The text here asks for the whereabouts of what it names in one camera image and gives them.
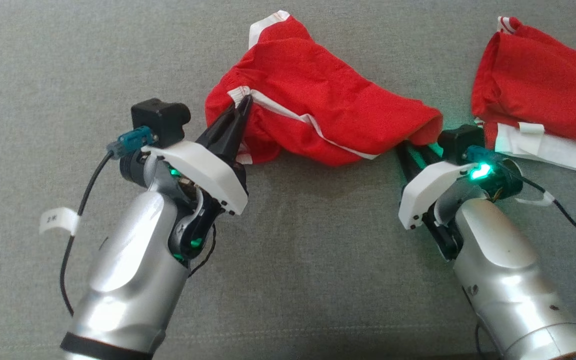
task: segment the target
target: blue connector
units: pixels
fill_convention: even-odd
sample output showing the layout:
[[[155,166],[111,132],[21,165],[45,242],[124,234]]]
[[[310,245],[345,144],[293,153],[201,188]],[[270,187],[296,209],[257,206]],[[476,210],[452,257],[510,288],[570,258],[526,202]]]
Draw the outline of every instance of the blue connector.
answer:
[[[142,146],[152,145],[155,141],[157,141],[156,135],[153,135],[151,128],[140,126],[117,137],[117,141],[109,143],[105,148],[112,151],[112,159],[118,160],[141,149]]]
[[[466,150],[466,160],[473,163],[496,164],[503,162],[506,158],[507,156],[502,153],[477,145],[468,146]]]

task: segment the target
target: gray fabric surface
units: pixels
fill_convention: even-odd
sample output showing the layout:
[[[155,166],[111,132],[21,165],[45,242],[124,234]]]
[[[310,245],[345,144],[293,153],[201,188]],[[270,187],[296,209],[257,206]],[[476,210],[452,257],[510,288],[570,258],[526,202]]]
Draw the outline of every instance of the gray fabric surface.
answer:
[[[0,0],[0,360],[52,359],[69,323],[58,287],[67,235],[41,212],[76,208],[104,146],[152,97],[193,113],[247,48],[249,24],[284,9],[366,78],[439,108],[469,100],[496,16],[576,48],[576,2],[473,0]],[[576,216],[576,173],[521,161]],[[474,316],[430,235],[397,221],[393,153],[326,168],[289,153],[248,167],[249,205],[217,221],[211,261],[187,286],[156,359],[386,358],[471,353]],[[67,275],[85,288],[101,240],[140,189],[112,163],[96,184]],[[535,196],[526,191],[526,196]],[[576,230],[552,207],[506,202],[576,315]]]

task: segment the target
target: red cloth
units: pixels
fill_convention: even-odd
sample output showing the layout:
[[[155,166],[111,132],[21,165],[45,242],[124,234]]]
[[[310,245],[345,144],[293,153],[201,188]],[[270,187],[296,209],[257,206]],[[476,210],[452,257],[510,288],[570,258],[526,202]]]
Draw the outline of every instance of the red cloth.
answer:
[[[484,121],[487,146],[494,147],[497,123],[542,124],[576,140],[576,50],[514,17],[500,22],[472,89],[472,113]]]
[[[212,89],[205,102],[208,124],[251,93],[254,105],[240,155],[249,153],[254,164],[276,158],[284,148],[342,166],[374,158],[404,139],[433,143],[442,130],[437,109],[364,79],[315,43],[293,16],[266,27]],[[260,100],[264,96],[273,105]]]

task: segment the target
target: white label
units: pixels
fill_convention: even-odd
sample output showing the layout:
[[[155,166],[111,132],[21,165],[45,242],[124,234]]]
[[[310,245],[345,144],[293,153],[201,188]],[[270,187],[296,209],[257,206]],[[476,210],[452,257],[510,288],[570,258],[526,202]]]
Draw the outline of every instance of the white label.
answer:
[[[543,193],[543,198],[541,200],[524,200],[523,198],[515,198],[517,203],[535,205],[536,207],[548,207],[555,201],[555,196],[548,191]]]
[[[541,123],[520,122],[519,131],[526,134],[544,134],[546,129]]]
[[[39,218],[39,234],[46,230],[61,228],[70,231],[70,234],[74,237],[79,223],[80,217],[75,210],[68,207],[57,207],[41,214],[41,218]]]

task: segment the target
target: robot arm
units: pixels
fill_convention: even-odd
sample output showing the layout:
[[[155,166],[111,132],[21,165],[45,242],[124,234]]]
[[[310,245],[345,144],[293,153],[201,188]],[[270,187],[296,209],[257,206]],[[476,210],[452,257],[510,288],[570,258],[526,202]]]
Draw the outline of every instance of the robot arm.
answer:
[[[474,126],[444,131],[439,137],[444,161],[423,169],[411,153],[421,150],[424,161],[438,160],[430,159],[429,149],[400,145],[409,182],[399,219],[409,230],[425,225],[441,255],[454,260],[478,323],[502,359],[576,360],[576,319],[542,273],[535,248],[494,205],[521,192],[521,171],[482,143]],[[489,163],[471,162],[475,159]]]
[[[147,191],[94,260],[61,342],[66,359],[153,358],[215,218],[241,214],[248,202],[245,170],[235,157],[251,106],[247,96],[229,107],[196,142],[181,139],[187,120],[179,121],[178,104],[153,99],[133,107],[135,129],[147,126],[160,141],[118,158],[123,177]],[[138,136],[138,145],[141,139],[147,140]]]

